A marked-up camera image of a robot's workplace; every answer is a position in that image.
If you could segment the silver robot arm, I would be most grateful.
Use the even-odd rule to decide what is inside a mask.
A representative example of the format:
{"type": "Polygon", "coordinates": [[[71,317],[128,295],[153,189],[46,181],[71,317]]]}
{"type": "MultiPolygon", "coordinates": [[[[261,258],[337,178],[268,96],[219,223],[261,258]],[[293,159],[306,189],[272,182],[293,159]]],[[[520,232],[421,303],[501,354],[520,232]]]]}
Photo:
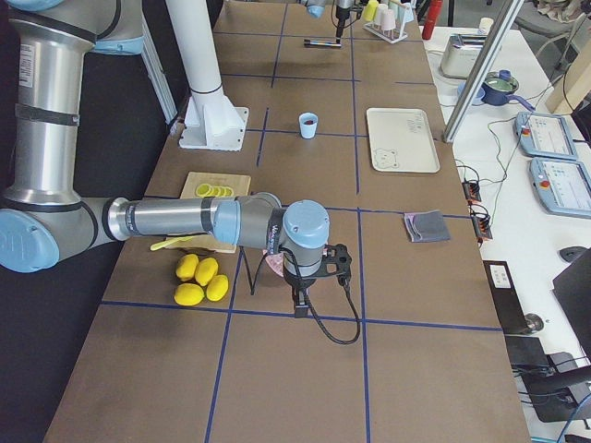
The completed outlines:
{"type": "Polygon", "coordinates": [[[341,40],[344,34],[344,29],[347,21],[351,16],[351,12],[355,5],[354,0],[306,0],[300,1],[300,5],[304,6],[307,12],[314,18],[319,18],[326,5],[331,4],[331,16],[336,20],[334,26],[336,29],[335,39],[337,42],[341,40]]]}
{"type": "Polygon", "coordinates": [[[326,275],[329,216],[302,200],[283,208],[269,193],[236,198],[81,198],[73,188],[79,101],[88,52],[139,54],[139,1],[12,1],[20,37],[15,180],[1,211],[1,263],[48,269],[97,245],[133,236],[208,233],[283,255],[297,317],[326,275]]]}

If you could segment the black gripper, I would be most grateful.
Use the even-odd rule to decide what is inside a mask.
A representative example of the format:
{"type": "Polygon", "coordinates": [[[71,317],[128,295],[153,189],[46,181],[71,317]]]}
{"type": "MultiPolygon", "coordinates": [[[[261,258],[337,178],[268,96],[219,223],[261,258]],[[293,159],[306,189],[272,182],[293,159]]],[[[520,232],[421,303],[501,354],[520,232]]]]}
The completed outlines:
{"type": "Polygon", "coordinates": [[[283,278],[292,288],[294,317],[306,317],[309,311],[308,292],[317,279],[321,278],[321,266],[294,267],[283,266],[283,278]]]}
{"type": "Polygon", "coordinates": [[[350,7],[349,6],[336,6],[335,17],[338,20],[336,26],[336,38],[341,38],[344,33],[344,22],[350,18],[350,7]]]}

